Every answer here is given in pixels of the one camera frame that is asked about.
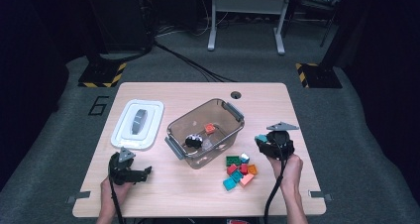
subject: wooden tabletop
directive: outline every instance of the wooden tabletop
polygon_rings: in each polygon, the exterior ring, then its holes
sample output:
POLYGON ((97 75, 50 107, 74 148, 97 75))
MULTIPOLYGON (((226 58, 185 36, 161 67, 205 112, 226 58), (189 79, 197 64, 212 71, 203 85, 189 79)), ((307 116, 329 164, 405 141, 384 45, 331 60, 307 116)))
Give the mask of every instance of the wooden tabletop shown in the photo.
MULTIPOLYGON (((139 182, 129 191, 121 206, 124 217, 229 217, 263 216, 264 206, 274 187, 275 178, 266 157, 259 152, 254 137, 267 134, 267 126, 284 122, 299 126, 287 88, 282 83, 200 83, 200 82, 127 82, 121 84, 99 139, 81 192, 90 191, 88 198, 77 199, 73 207, 76 217, 97 217, 100 210, 100 182, 107 176, 108 163, 120 152, 111 145, 111 135, 124 107, 132 99, 160 101, 163 116, 153 146, 136 154, 131 166, 153 170, 146 182, 139 182), (232 98, 238 91, 241 98, 232 98), (234 145, 203 168, 193 169, 179 160, 164 141, 167 126, 180 116, 212 98, 233 104, 245 117, 245 127, 234 145), (245 187, 237 185, 227 191, 223 180, 226 157, 246 153, 258 174, 245 187)), ((304 162, 300 194, 307 215, 326 211, 323 198, 310 197, 308 191, 320 187, 301 130, 290 130, 295 154, 304 162)), ((286 209, 279 190, 271 203, 269 215, 285 215, 286 209)))

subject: person's right arm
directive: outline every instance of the person's right arm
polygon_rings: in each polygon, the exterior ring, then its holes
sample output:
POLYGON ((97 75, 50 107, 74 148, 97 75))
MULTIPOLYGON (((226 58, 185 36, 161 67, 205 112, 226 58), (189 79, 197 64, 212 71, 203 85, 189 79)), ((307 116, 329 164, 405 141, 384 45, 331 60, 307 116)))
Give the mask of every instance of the person's right arm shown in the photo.
MULTIPOLYGON (((281 173, 281 161, 267 157, 274 170, 275 178, 281 173)), ((303 211, 302 198, 299 193, 300 175, 302 172, 303 160, 296 155, 291 155, 283 173, 283 180, 280 189, 284 197, 287 209, 287 224, 307 224, 303 211)))

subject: plastic container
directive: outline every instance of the plastic container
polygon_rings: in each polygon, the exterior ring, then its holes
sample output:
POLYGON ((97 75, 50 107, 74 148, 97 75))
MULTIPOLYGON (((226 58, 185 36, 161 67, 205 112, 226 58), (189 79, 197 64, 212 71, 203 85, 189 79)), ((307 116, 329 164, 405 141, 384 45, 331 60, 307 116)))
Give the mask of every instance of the plastic container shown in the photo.
POLYGON ((229 149, 244 125, 244 115, 235 106, 215 98, 170 123, 165 141, 180 160, 198 169, 229 149), (211 134, 206 133, 208 124, 215 128, 211 134), (189 135, 201 136, 202 146, 188 147, 189 135))

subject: container lid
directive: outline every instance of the container lid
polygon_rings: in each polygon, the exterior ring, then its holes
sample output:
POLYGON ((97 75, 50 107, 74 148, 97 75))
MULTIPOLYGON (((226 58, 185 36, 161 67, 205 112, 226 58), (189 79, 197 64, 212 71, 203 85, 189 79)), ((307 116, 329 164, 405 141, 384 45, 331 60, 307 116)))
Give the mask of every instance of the container lid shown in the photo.
POLYGON ((162 115, 160 101, 129 101, 114 129, 111 144, 117 148, 147 150, 155 142, 162 115))

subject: chair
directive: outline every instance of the chair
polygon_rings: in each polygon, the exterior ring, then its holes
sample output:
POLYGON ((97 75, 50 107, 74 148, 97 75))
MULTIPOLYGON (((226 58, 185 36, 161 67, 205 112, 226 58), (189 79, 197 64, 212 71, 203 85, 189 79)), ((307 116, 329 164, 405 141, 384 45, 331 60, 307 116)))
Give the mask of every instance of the chair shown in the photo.
POLYGON ((328 33, 330 32, 331 26, 336 18, 340 2, 341 0, 334 0, 334 4, 327 4, 314 0, 290 0, 291 7, 289 7, 290 11, 288 12, 288 20, 283 30, 283 37, 286 36, 290 22, 293 20, 295 9, 299 7, 304 9, 306 12, 315 12, 327 18, 327 22, 325 24, 325 27, 327 29, 320 45, 320 47, 322 48, 324 46, 328 33))

